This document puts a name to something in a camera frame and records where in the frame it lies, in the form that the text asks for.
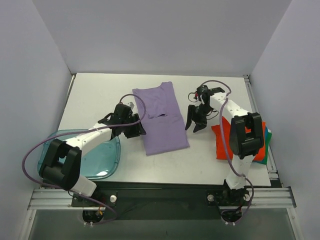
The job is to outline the purple t shirt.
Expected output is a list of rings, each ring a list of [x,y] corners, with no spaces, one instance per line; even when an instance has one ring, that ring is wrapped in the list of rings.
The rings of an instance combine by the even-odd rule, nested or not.
[[[173,83],[163,82],[158,87],[132,89],[146,131],[142,137],[147,156],[186,149],[190,146]]]

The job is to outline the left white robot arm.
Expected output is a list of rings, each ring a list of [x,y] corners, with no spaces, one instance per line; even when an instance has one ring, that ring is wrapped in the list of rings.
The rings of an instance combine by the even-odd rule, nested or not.
[[[58,134],[48,145],[39,169],[40,177],[63,190],[83,195],[90,206],[97,205],[101,193],[93,181],[81,175],[82,157],[121,134],[128,139],[145,135],[141,120],[129,105],[118,103],[113,112],[88,130],[74,132],[75,136],[66,140],[60,140],[62,134]]]

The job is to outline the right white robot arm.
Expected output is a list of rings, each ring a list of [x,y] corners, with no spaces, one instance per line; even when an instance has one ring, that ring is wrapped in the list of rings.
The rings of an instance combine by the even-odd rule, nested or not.
[[[228,188],[222,190],[221,197],[225,203],[233,204],[240,197],[238,190],[247,185],[251,164],[265,140],[261,115],[243,109],[229,99],[229,94],[230,89],[225,92],[220,87],[210,89],[205,84],[200,85],[195,91],[199,105],[188,106],[185,129],[192,123],[195,123],[194,133],[205,129],[207,115],[211,111],[218,112],[222,145],[230,166],[225,179]]]

